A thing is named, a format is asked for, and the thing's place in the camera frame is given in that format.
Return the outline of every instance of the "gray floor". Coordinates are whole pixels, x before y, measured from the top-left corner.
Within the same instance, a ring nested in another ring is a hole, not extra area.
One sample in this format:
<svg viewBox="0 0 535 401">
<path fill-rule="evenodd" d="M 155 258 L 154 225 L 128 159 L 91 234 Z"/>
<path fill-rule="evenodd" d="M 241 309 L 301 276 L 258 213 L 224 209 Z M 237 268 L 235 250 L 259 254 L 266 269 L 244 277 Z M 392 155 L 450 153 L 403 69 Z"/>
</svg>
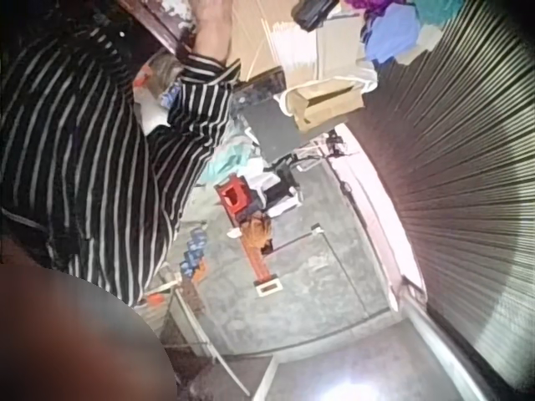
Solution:
<svg viewBox="0 0 535 401">
<path fill-rule="evenodd" d="M 279 365 L 267 401 L 320 400 L 344 383 L 368 386 L 377 401 L 462 400 L 412 323 L 403 321 L 340 351 Z"/>
<path fill-rule="evenodd" d="M 227 237 L 231 225 L 222 207 L 211 207 L 204 217 L 193 217 L 195 208 L 186 211 L 187 220 L 209 220 L 209 274 L 197 288 L 206 313 L 199 320 L 222 353 L 290 348 L 388 309 L 378 262 L 327 164 L 296 173 L 296 179 L 304 204 L 273 221 L 273 245 L 283 248 L 266 260 L 284 289 L 268 297 L 258 297 L 240 241 Z M 306 236 L 285 246 L 315 224 L 323 227 L 324 236 Z M 171 263 L 181 259 L 181 242 L 179 238 Z"/>
</svg>

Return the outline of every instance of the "purple cloth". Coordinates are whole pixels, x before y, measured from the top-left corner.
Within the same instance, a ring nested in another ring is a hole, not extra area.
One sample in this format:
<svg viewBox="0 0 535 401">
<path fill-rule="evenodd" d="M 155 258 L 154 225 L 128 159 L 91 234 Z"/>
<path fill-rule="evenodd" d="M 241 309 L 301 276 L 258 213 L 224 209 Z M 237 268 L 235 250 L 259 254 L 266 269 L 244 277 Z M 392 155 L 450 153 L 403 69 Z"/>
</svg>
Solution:
<svg viewBox="0 0 535 401">
<path fill-rule="evenodd" d="M 357 10 L 365 9 L 366 16 L 382 16 L 385 14 L 385 9 L 391 3 L 405 4 L 405 0 L 345 0 L 347 4 Z"/>
</svg>

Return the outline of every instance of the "person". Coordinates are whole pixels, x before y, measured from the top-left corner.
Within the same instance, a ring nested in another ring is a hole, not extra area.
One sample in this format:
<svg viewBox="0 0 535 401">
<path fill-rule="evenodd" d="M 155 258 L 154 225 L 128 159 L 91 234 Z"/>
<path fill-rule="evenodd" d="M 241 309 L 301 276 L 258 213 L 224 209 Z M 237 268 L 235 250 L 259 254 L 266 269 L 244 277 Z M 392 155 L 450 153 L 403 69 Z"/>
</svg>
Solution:
<svg viewBox="0 0 535 401">
<path fill-rule="evenodd" d="M 102 28 L 72 21 L 3 45 L 3 253 L 133 306 L 166 259 L 192 186 L 225 131 L 232 0 L 191 0 L 196 41 L 169 126 L 144 136 L 130 75 Z"/>
</svg>

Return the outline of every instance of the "metal pole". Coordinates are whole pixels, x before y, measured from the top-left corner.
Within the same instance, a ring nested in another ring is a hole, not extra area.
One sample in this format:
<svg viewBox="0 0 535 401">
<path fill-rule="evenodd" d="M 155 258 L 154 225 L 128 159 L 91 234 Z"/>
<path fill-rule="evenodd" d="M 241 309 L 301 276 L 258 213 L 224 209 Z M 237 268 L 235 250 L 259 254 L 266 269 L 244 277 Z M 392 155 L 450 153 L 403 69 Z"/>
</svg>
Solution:
<svg viewBox="0 0 535 401">
<path fill-rule="evenodd" d="M 248 397 L 251 397 L 251 393 L 249 392 L 249 390 L 247 390 L 247 388 L 243 385 L 242 381 L 238 378 L 238 376 L 236 376 L 236 374 L 232 371 L 230 366 L 228 366 L 227 362 L 225 361 L 225 359 L 223 359 L 221 354 L 217 351 L 216 347 L 213 346 L 213 344 L 210 341 L 210 338 L 208 338 L 208 336 L 202 329 L 201 324 L 195 317 L 195 314 L 190 309 L 189 305 L 186 303 L 186 301 L 184 301 L 184 298 L 182 298 L 182 294 L 180 293 L 178 289 L 175 290 L 175 295 L 176 295 L 176 298 L 178 299 L 178 302 L 181 304 L 182 309 L 184 310 L 184 313 L 186 314 L 188 321 L 193 327 L 193 330 L 195 330 L 199 339 L 202 342 L 206 343 L 206 347 L 208 348 L 208 351 L 210 351 L 210 354 L 212 355 L 212 357 L 219 361 L 219 363 L 224 367 L 224 369 L 227 371 L 229 376 L 234 380 L 234 382 L 236 382 L 238 387 L 241 388 L 242 391 Z"/>
</svg>

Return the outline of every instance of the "cardboard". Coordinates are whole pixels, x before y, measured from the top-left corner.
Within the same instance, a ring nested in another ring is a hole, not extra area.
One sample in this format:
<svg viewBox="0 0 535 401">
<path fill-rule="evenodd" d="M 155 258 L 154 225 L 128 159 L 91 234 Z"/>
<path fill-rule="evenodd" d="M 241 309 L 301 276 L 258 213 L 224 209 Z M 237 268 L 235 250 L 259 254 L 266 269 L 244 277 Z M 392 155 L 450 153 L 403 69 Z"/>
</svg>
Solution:
<svg viewBox="0 0 535 401">
<path fill-rule="evenodd" d="M 284 24 L 297 26 L 292 20 L 292 8 L 297 4 L 298 0 L 234 0 L 229 61 L 241 59 L 241 80 L 248 81 L 280 65 L 273 49 L 273 32 Z"/>
<path fill-rule="evenodd" d="M 360 87 L 343 79 L 329 79 L 291 90 L 286 102 L 302 132 L 364 107 Z"/>
<path fill-rule="evenodd" d="M 364 16 L 325 21 L 316 32 L 318 35 L 318 80 L 359 73 L 357 60 L 364 58 L 364 44 L 360 31 Z"/>
</svg>

